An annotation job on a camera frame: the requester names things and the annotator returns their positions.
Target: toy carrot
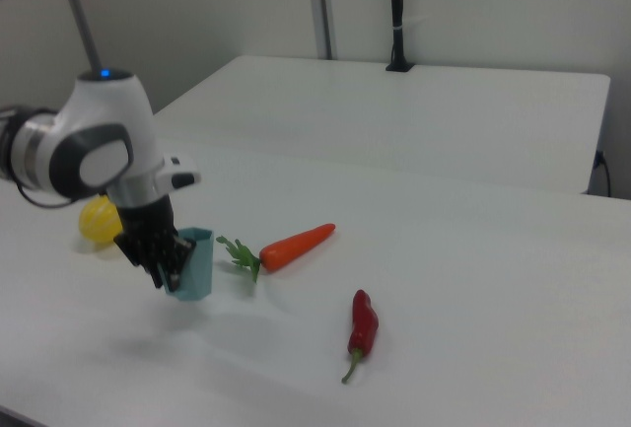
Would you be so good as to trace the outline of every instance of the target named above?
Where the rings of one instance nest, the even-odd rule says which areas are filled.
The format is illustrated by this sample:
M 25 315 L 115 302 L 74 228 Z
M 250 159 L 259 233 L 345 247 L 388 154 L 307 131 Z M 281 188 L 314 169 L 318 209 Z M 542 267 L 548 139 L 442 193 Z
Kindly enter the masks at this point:
M 233 244 L 226 237 L 222 236 L 217 238 L 217 243 L 226 245 L 230 256 L 234 258 L 234 264 L 241 267 L 249 267 L 252 272 L 252 280 L 256 282 L 261 264 L 269 272 L 275 272 L 310 249 L 315 248 L 326 240 L 334 230 L 335 225 L 332 223 L 320 225 L 312 230 L 272 243 L 263 248 L 258 257 L 254 256 L 249 248 L 242 245 L 239 240 L 235 240 Z

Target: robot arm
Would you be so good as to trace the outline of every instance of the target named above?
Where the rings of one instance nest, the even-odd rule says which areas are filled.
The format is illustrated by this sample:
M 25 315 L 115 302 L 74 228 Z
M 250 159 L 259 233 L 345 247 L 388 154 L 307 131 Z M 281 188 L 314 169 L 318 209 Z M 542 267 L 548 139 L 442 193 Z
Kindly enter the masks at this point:
M 189 158 L 159 153 L 137 77 L 87 72 L 60 112 L 0 109 L 0 178 L 70 201 L 106 193 L 123 227 L 116 244 L 156 288 L 179 287 L 194 242 L 178 236 L 169 194 L 200 174 Z

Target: green carrot top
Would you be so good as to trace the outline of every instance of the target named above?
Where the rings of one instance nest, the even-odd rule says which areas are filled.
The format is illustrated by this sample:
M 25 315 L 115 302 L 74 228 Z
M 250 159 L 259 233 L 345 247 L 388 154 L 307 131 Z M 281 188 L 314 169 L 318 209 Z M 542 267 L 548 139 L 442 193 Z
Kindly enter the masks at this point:
M 235 240 L 233 244 L 226 237 L 217 238 L 217 243 L 226 245 L 226 249 L 232 256 L 233 263 L 240 267 L 248 267 L 252 273 L 252 281 L 256 282 L 258 271 L 260 270 L 260 259 L 252 254 L 248 247 L 241 244 L 239 240 Z

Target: chili pepper stem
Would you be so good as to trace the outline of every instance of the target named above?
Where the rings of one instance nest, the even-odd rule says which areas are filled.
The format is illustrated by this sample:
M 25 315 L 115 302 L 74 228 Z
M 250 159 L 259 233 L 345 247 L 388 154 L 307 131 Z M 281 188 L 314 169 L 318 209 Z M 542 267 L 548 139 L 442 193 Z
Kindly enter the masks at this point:
M 348 380 L 350 379 L 351 375 L 355 371 L 355 367 L 357 366 L 357 364 L 360 362 L 362 358 L 364 358 L 364 353 L 359 348 L 355 348 L 353 350 L 352 357 L 353 358 L 351 360 L 351 367 L 348 370 L 348 373 L 346 373 L 346 376 L 342 378 L 342 384 L 344 385 L 348 383 Z

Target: white wall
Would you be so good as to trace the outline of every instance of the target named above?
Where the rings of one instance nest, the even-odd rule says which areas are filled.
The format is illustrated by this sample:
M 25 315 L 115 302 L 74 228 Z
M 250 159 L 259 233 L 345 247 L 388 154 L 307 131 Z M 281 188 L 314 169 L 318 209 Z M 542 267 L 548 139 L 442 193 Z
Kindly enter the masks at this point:
M 0 0 L 0 106 L 61 107 L 88 67 L 68 0 Z
M 241 54 L 318 57 L 312 0 L 81 0 L 105 66 L 155 110 Z
M 387 62 L 390 0 L 329 1 L 336 57 Z M 404 17 L 406 55 L 419 63 L 610 76 L 600 148 L 614 196 L 631 198 L 631 0 L 405 0 Z

